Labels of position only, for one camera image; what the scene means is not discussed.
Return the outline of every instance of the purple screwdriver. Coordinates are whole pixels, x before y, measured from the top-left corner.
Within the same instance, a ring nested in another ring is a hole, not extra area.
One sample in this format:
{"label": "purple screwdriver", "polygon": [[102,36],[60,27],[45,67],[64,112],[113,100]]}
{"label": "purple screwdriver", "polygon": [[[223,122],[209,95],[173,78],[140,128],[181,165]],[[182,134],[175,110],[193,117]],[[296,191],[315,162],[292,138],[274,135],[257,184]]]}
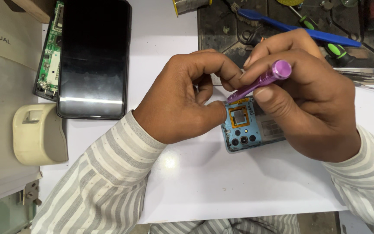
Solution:
{"label": "purple screwdriver", "polygon": [[291,65],[285,60],[277,60],[272,64],[272,69],[262,73],[252,84],[244,86],[227,98],[227,103],[244,98],[248,93],[258,87],[267,86],[276,80],[285,80],[291,75]]}

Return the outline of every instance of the beige plastic device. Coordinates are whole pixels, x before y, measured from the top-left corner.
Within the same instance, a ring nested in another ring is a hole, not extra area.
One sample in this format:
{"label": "beige plastic device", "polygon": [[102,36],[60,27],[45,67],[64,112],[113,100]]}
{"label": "beige plastic device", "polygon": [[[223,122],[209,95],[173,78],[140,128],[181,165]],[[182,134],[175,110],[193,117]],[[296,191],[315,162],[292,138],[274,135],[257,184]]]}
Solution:
{"label": "beige plastic device", "polygon": [[62,119],[55,103],[25,105],[13,120],[14,153],[24,165],[42,166],[67,161]]}

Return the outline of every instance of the fingernail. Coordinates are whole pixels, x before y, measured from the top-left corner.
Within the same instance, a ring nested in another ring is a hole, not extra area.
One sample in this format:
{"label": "fingernail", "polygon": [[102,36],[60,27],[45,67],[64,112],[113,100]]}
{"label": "fingernail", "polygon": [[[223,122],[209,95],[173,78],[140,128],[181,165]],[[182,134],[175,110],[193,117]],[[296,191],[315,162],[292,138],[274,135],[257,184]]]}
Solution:
{"label": "fingernail", "polygon": [[273,90],[270,87],[256,89],[253,93],[258,102],[267,102],[273,97]]}
{"label": "fingernail", "polygon": [[251,56],[249,56],[245,63],[243,63],[243,66],[246,66],[249,63],[249,61],[251,61]]}

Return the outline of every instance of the hand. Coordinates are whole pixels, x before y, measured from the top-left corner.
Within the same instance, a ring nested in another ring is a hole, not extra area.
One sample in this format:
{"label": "hand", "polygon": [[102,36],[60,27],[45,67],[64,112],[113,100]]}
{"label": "hand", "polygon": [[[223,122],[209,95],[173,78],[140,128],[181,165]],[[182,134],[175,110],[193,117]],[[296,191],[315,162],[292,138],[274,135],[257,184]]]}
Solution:
{"label": "hand", "polygon": [[[133,111],[134,118],[164,144],[200,136],[222,124],[226,120],[223,102],[204,105],[213,94],[211,73],[220,76],[228,90],[241,86],[242,71],[215,50],[173,56]],[[198,92],[193,84],[199,85]]]}
{"label": "hand", "polygon": [[239,79],[252,83],[274,61],[288,61],[292,74],[282,88],[275,84],[253,92],[259,106],[278,123],[291,146],[303,155],[343,162],[357,154],[355,87],[325,61],[305,30],[294,30],[259,43]]}

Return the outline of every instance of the green circuit board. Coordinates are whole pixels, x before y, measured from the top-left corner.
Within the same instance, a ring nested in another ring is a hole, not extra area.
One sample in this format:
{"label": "green circuit board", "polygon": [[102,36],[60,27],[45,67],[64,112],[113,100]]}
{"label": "green circuit board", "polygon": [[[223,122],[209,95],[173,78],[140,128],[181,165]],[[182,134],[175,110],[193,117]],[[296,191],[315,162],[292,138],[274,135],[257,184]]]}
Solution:
{"label": "green circuit board", "polygon": [[44,93],[49,91],[49,95],[55,95],[59,85],[60,52],[63,29],[64,3],[57,1],[55,8],[55,18],[48,29],[47,44],[44,49],[44,56],[41,60],[39,78],[37,86],[44,89]]}

